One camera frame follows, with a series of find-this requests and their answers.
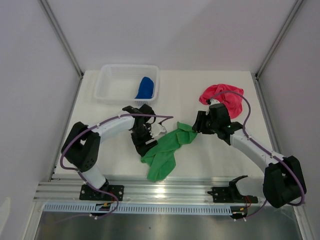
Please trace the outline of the green towel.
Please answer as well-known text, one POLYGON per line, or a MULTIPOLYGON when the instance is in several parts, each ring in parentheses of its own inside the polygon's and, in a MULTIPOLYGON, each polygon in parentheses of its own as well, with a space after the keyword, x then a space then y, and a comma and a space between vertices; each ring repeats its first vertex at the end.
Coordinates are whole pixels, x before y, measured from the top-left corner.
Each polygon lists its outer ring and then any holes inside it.
POLYGON ((197 133, 186 123, 177 122, 176 129, 165 134, 141 157, 140 161, 149 166, 147 180, 163 181, 176 167, 175 152, 183 145, 191 144, 197 133))

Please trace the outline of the blue towel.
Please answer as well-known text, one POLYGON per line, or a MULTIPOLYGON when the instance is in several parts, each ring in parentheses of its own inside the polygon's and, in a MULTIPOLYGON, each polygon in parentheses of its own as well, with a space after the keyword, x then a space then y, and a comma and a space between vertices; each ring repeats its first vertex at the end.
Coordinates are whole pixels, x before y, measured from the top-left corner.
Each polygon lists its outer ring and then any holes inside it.
POLYGON ((144 76, 140 81, 135 99, 151 99, 154 94, 155 84, 153 80, 147 76, 144 76))

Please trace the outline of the white plastic basket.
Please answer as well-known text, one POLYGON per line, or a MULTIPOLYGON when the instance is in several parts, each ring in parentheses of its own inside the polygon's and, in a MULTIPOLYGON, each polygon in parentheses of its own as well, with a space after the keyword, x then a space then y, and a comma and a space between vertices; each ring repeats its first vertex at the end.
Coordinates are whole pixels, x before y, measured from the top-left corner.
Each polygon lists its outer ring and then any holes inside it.
POLYGON ((157 99, 160 87, 160 70, 155 65, 106 64, 98 74, 93 96, 109 105, 151 105, 157 99), (151 99, 135 99, 143 77, 154 82, 151 99))

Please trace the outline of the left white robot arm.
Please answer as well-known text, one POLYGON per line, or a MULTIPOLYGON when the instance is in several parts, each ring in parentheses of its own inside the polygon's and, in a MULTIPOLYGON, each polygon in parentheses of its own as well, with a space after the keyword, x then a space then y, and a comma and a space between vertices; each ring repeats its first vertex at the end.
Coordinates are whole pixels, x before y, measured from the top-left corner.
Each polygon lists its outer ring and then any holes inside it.
POLYGON ((92 186, 90 192, 97 200, 105 199, 109 193, 108 181, 97 166, 101 143, 121 132, 130 131, 135 149, 143 157, 158 144, 159 135, 166 132, 160 123, 149 122, 150 118, 156 119, 156 116, 149 105, 144 104, 140 108, 129 105, 119 116, 104 123, 87 125, 79 121, 73 125, 61 153, 92 186))

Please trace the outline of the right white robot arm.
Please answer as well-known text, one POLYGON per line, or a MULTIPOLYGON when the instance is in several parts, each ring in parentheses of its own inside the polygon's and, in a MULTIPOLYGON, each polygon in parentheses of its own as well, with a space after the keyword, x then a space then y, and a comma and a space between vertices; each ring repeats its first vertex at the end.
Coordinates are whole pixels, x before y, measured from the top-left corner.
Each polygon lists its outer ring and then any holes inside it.
POLYGON ((224 104, 211 104, 207 111, 198 111, 192 130, 199 134, 217 135, 262 171, 261 179, 243 175, 231 180, 228 196, 232 201, 239 202, 246 196, 260 197, 275 208, 304 203, 307 188, 299 160, 263 146, 249 135, 244 124, 231 120, 224 104))

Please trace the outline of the pink towel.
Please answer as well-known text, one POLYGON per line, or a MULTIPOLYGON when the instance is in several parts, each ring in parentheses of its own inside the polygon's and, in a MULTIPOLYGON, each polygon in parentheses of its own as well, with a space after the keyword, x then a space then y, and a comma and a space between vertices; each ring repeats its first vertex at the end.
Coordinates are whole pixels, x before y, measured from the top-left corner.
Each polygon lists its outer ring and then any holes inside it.
POLYGON ((225 92, 225 91, 232 91, 236 92, 240 95, 244 95, 244 90, 242 88, 229 85, 229 84, 214 84, 209 86, 199 97, 199 102, 202 103, 203 105, 207 105, 207 101, 211 98, 214 98, 218 100, 220 103, 223 103, 229 113, 229 116, 231 119, 237 118, 243 111, 243 106, 242 106, 242 98, 235 94, 235 93, 221 93, 220 92, 225 92))

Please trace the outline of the aluminium rail frame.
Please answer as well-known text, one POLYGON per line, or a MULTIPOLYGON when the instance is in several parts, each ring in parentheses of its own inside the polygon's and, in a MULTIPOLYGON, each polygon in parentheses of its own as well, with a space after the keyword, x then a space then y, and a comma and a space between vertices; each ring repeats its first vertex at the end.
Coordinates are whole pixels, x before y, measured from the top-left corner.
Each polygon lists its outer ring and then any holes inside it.
MULTIPOLYGON (((211 205, 207 194, 212 187, 226 187, 232 177, 168 177, 151 182, 142 176, 108 175, 111 185, 123 185, 123 203, 128 204, 186 204, 211 205)), ((77 174, 54 174, 41 181, 34 194, 35 202, 79 202, 84 181, 77 174)))

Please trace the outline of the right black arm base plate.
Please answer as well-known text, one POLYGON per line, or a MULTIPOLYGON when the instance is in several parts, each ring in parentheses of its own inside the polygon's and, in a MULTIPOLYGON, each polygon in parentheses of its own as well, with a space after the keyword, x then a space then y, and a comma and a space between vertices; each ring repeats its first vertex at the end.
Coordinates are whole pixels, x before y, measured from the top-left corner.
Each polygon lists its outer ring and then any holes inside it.
POLYGON ((212 196, 214 203, 258 203, 258 198, 252 195, 242 195, 236 188, 236 183, 239 180, 247 178, 247 175, 242 175, 233 180, 229 181, 228 186, 214 186, 210 191, 207 192, 208 195, 212 196))

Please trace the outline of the right aluminium corner post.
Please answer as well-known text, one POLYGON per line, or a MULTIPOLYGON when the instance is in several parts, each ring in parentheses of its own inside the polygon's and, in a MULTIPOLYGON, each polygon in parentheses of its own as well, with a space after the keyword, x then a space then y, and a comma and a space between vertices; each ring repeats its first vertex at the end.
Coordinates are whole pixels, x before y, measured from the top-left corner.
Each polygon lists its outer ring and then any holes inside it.
POLYGON ((282 44, 283 40, 285 39, 287 33, 291 29, 295 19, 298 17, 300 11, 302 10, 306 2, 307 2, 306 0, 294 1, 293 6, 291 7, 287 17, 285 18, 278 33, 276 34, 274 41, 272 42, 270 48, 268 49, 256 73, 254 74, 257 80, 261 78, 263 72, 266 70, 267 66, 270 64, 273 56, 276 54, 277 50, 279 49, 280 45, 282 44))

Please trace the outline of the aluminium corner post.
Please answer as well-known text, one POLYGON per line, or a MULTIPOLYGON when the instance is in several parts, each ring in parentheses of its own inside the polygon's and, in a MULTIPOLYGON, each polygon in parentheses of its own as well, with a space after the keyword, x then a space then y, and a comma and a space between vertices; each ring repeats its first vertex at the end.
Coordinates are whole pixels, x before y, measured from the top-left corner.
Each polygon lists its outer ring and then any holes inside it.
POLYGON ((63 48, 67 58, 69 59, 72 67, 74 68, 77 76, 81 79, 84 75, 83 71, 81 70, 81 67, 76 59, 76 56, 64 34, 64 31, 59 24, 59 21, 57 17, 55 16, 50 3, 48 0, 38 0, 37 1, 42 8, 42 11, 44 15, 46 16, 54 34, 56 35, 61 47, 63 48))
POLYGON ((266 70, 267 66, 270 64, 273 56, 276 54, 277 50, 279 49, 280 45, 282 44, 283 40, 285 39, 287 33, 291 29, 295 19, 298 17, 300 11, 302 10, 306 2, 307 2, 306 0, 294 1, 293 6, 291 7, 287 17, 285 18, 278 33, 276 34, 274 41, 272 42, 270 48, 268 49, 256 73, 254 74, 257 80, 261 78, 263 72, 266 70))

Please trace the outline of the left aluminium corner post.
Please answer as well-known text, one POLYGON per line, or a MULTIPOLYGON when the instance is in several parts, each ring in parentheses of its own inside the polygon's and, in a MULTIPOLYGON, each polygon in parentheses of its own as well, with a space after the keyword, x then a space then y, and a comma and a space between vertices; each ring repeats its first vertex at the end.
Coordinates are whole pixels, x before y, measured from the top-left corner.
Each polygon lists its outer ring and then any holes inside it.
POLYGON ((81 79, 84 75, 83 71, 81 70, 81 67, 76 59, 76 56, 64 34, 64 31, 59 24, 59 21, 57 17, 55 16, 50 3, 48 0, 38 0, 37 1, 42 8, 42 11, 44 15, 46 16, 54 34, 56 35, 61 47, 63 48, 67 58, 69 59, 72 67, 74 68, 77 76, 81 79))

